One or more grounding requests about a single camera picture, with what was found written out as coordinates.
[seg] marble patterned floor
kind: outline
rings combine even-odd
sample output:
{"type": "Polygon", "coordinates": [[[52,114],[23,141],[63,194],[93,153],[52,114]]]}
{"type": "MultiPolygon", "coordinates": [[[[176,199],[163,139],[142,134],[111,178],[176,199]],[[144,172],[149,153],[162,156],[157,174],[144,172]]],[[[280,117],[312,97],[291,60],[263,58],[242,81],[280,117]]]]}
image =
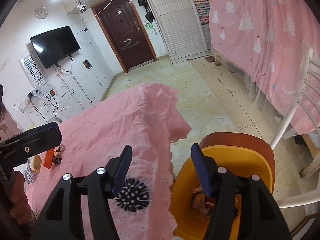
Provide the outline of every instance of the marble patterned floor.
{"type": "MultiPolygon", "coordinates": [[[[243,132],[269,143],[275,131],[263,117],[259,107],[247,97],[243,82],[226,67],[216,66],[204,58],[172,65],[169,59],[152,62],[118,77],[108,96],[144,82],[160,82],[178,90],[177,109],[192,130],[185,140],[172,144],[174,172],[190,156],[194,142],[215,131],[243,132]]],[[[305,146],[295,144],[293,138],[280,140],[274,149],[276,177],[274,198],[281,199],[302,194],[316,188],[319,172],[311,178],[300,178],[299,171],[312,162],[305,146]]],[[[313,206],[282,209],[292,230],[313,206]]]]}

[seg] door frame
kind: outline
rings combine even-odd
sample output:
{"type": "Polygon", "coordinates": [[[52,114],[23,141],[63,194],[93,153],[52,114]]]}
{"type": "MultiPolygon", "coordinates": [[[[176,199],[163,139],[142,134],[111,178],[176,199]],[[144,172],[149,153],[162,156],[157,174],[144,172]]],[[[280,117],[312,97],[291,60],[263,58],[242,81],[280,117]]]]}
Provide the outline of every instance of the door frame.
{"type": "MultiPolygon", "coordinates": [[[[124,73],[127,73],[127,72],[128,72],[128,69],[126,68],[126,66],[125,66],[125,64],[124,64],[124,62],[123,62],[123,60],[122,60],[122,58],[121,58],[121,56],[120,56],[120,54],[119,54],[116,46],[115,46],[115,44],[113,43],[113,40],[111,39],[111,37],[110,37],[107,29],[105,28],[104,24],[102,23],[102,20],[101,20],[99,14],[97,15],[96,10],[94,9],[96,6],[100,5],[101,3],[105,2],[105,1],[107,1],[107,0],[101,0],[100,2],[94,4],[94,5],[91,7],[91,10],[92,10],[93,14],[95,15],[95,17],[96,17],[96,19],[97,19],[97,21],[98,21],[98,23],[99,23],[99,25],[100,25],[100,28],[102,29],[102,31],[103,31],[106,39],[108,40],[108,42],[109,42],[109,44],[110,44],[110,47],[111,47],[111,49],[113,50],[113,53],[116,55],[116,58],[118,59],[118,61],[119,61],[120,65],[121,65],[124,73]]],[[[146,40],[147,40],[147,42],[148,42],[148,45],[149,45],[149,47],[150,47],[150,49],[151,49],[151,52],[152,52],[152,55],[153,55],[153,59],[154,59],[155,61],[158,61],[158,58],[156,57],[155,50],[153,49],[153,46],[152,46],[151,41],[150,41],[150,39],[149,39],[149,37],[148,37],[147,31],[146,31],[146,29],[144,28],[144,24],[142,23],[141,18],[140,18],[140,16],[139,16],[136,8],[134,7],[134,5],[133,5],[133,3],[132,3],[132,0],[128,0],[128,1],[129,1],[129,4],[130,4],[130,6],[131,6],[131,8],[132,8],[132,11],[133,11],[135,17],[137,18],[137,21],[138,21],[139,25],[141,26],[141,29],[142,29],[142,31],[143,31],[143,34],[144,34],[144,36],[145,36],[145,38],[146,38],[146,40]]]]}

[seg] brown doormat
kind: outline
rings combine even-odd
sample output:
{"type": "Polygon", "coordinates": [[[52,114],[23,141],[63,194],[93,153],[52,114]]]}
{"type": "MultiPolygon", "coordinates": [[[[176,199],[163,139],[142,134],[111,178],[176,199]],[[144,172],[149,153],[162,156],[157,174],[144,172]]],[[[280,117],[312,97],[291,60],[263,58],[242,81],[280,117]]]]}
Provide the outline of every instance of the brown doormat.
{"type": "Polygon", "coordinates": [[[205,59],[209,62],[215,62],[214,56],[205,57],[205,59]]]}

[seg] door handle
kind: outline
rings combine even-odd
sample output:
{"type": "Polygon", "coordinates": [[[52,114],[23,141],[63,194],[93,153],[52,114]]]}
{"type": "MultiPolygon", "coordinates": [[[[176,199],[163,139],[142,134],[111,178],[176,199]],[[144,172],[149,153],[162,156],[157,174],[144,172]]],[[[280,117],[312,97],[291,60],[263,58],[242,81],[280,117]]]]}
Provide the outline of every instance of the door handle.
{"type": "Polygon", "coordinates": [[[134,21],[134,25],[136,26],[137,30],[140,31],[140,27],[139,27],[138,21],[134,21]]]}

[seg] television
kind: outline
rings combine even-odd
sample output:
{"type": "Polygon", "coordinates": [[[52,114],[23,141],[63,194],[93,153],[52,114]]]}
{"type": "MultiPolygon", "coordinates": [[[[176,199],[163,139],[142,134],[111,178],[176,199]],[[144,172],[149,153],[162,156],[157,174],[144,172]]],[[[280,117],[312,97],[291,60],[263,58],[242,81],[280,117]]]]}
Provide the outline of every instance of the television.
{"type": "Polygon", "coordinates": [[[70,26],[41,33],[30,40],[46,69],[80,49],[70,26]]]}

